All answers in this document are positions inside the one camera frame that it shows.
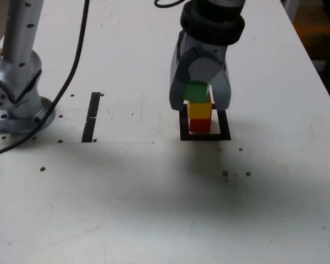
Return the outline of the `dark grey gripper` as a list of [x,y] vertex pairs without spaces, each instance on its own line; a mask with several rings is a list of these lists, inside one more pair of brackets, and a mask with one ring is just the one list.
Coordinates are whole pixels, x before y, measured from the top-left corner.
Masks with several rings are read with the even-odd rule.
[[[226,110],[230,105],[231,88],[226,69],[228,46],[214,46],[201,42],[181,30],[170,64],[169,103],[173,110],[181,110],[184,103],[185,85],[190,80],[209,84],[217,110]],[[214,56],[194,60],[195,52]]]

